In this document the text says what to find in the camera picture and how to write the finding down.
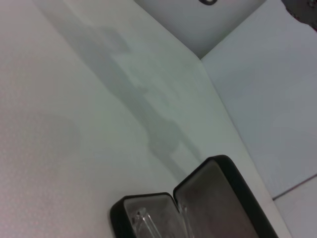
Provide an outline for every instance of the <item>white wall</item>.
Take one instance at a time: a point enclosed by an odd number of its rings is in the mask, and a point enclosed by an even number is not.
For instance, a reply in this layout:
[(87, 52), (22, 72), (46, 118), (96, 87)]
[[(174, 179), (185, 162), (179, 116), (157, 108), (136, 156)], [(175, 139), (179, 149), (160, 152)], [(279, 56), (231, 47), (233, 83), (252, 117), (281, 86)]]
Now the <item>white wall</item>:
[(317, 173), (316, 40), (269, 0), (203, 58), (272, 197)]
[(264, 0), (135, 0), (199, 58), (247, 18)]
[(288, 231), (202, 63), (130, 0), (0, 0), (0, 237), (110, 238), (121, 197), (236, 163)]
[(312, 238), (317, 234), (317, 178), (275, 201), (293, 238)]

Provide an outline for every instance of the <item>dark object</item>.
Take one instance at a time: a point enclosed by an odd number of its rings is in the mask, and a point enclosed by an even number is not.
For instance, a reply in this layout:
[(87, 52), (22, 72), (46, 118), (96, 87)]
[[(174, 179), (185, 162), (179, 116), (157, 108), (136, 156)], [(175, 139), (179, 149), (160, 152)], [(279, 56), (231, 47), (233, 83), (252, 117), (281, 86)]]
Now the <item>dark object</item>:
[(110, 219), (117, 238), (277, 238), (224, 155), (206, 159), (174, 189), (173, 197), (163, 192), (122, 198), (111, 208)]
[(214, 5), (218, 0), (199, 0), (201, 3), (205, 5)]
[(317, 0), (282, 0), (286, 10), (299, 22), (317, 31)]

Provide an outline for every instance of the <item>open eyeglass case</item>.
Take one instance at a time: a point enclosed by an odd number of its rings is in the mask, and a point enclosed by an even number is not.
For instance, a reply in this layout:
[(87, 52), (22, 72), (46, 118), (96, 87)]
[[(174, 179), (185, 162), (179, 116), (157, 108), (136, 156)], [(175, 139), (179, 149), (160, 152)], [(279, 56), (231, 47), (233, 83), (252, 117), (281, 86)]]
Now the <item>open eyeglass case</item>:
[(231, 159), (206, 159), (173, 191), (113, 205), (116, 238), (278, 238)]

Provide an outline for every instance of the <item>eyeglass case lid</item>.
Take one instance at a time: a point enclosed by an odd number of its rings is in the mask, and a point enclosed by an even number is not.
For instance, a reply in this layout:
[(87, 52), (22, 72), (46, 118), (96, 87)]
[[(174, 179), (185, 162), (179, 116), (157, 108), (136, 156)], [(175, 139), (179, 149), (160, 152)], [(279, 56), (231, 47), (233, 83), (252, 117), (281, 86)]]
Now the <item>eyeglass case lid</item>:
[(278, 238), (227, 156), (206, 159), (174, 189), (173, 198), (167, 192), (122, 198), (110, 211), (116, 237), (139, 238), (132, 228), (131, 211), (142, 205), (155, 214), (161, 210), (155, 207), (163, 207), (165, 202), (176, 220), (178, 207), (182, 208), (182, 216), (187, 219), (195, 238)]
[(206, 159), (173, 191), (187, 208), (195, 238), (277, 238), (273, 227), (232, 160)]

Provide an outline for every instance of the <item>white table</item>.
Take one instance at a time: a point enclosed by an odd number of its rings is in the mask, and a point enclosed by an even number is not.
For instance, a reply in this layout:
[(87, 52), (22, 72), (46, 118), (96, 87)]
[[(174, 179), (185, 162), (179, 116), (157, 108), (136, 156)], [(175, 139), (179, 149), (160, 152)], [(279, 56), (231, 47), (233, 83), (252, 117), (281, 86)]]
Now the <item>white table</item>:
[(1, 237), (112, 237), (114, 202), (217, 154), (289, 237), (201, 62), (133, 1), (0, 9)]

